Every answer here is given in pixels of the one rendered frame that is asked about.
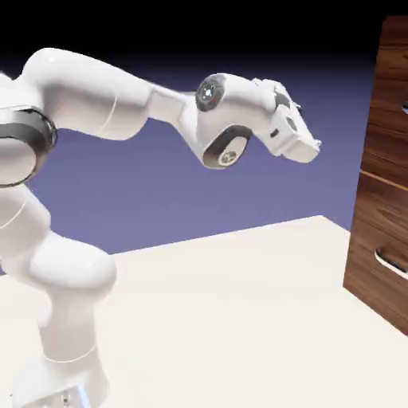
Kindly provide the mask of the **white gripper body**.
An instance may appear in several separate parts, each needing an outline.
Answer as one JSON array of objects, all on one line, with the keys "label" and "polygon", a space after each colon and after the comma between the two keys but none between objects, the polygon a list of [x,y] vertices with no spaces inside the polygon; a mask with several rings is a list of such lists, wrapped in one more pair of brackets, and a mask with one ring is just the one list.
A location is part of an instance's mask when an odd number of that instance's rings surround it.
[{"label": "white gripper body", "polygon": [[310,163],[320,153],[320,141],[314,139],[298,107],[283,116],[284,142],[280,154],[298,163]]}]

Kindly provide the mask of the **dark wood cabinet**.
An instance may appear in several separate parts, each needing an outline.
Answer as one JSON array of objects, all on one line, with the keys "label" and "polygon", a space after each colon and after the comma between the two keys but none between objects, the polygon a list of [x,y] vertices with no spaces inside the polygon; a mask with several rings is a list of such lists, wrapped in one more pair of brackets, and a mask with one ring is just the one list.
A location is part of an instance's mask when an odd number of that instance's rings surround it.
[{"label": "dark wood cabinet", "polygon": [[408,336],[408,15],[382,24],[343,286]]}]

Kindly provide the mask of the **short dark wood drawer front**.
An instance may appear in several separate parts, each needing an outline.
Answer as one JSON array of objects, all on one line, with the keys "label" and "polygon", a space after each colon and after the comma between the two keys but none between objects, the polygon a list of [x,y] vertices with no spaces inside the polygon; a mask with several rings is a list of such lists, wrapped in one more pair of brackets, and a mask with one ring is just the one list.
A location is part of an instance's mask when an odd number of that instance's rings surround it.
[{"label": "short dark wood drawer front", "polygon": [[408,336],[408,280],[380,265],[376,248],[408,269],[408,191],[361,174],[343,286]]}]

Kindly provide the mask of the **tall dark wood drawer front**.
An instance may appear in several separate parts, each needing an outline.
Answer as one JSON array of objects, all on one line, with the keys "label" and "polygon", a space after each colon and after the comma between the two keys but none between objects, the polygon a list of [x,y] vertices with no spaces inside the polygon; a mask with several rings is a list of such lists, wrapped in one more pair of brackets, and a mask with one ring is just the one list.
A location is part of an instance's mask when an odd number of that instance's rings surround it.
[{"label": "tall dark wood drawer front", "polygon": [[408,15],[382,24],[361,171],[408,190]]}]

